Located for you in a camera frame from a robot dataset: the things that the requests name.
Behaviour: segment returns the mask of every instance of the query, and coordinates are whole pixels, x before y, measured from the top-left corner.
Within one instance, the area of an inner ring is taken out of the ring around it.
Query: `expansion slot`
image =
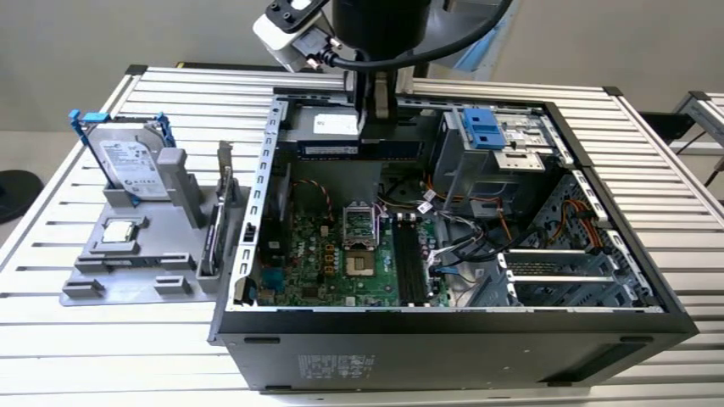
[[[398,267],[399,301],[402,305],[428,302],[422,272],[420,242],[415,220],[396,219],[392,223],[395,265]]]

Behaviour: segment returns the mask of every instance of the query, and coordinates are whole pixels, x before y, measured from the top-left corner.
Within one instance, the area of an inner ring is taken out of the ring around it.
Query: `screw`
[[[319,62],[314,58],[307,59],[307,64],[310,64],[314,70],[319,69]]]

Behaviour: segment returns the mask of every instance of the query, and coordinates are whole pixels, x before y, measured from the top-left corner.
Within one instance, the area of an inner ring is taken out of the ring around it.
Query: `metal panel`
[[[232,70],[151,68],[143,77],[126,80],[106,110],[154,114],[163,107],[171,113],[179,145],[188,149],[192,172],[207,185],[215,182],[219,140],[235,142],[240,166],[260,151],[266,125],[260,109],[268,107],[275,86],[342,88],[336,75]],[[127,92],[131,81],[135,88]],[[59,305],[60,287],[103,206],[103,175],[76,147],[0,249],[0,292],[7,294],[0,296],[0,393],[24,394],[6,398],[8,405],[724,404],[722,224],[708,209],[711,203],[692,188],[696,181],[662,155],[631,111],[598,87],[426,79],[416,80],[415,93],[558,103],[704,334],[591,389],[304,394],[271,399],[247,391],[226,349],[206,343],[212,304],[76,309]],[[638,162],[647,163],[642,170],[634,166]],[[250,172],[239,169],[235,176],[242,184],[254,182]],[[680,213],[679,208],[704,212]]]

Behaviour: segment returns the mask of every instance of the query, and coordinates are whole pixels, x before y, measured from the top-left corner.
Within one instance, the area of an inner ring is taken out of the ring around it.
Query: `gray wall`
[[[495,81],[614,85],[638,109],[724,92],[724,1],[524,0]]]
[[[67,130],[128,64],[274,64],[270,0],[0,0],[0,130]],[[724,92],[722,0],[523,0],[494,80],[618,85],[643,109]]]
[[[67,130],[130,64],[274,64],[251,32],[268,0],[0,0],[0,130]]]

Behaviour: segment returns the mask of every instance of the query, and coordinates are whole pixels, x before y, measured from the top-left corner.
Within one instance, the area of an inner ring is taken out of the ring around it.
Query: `open computer tower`
[[[250,387],[591,386],[698,330],[556,105],[275,90],[211,340]]]

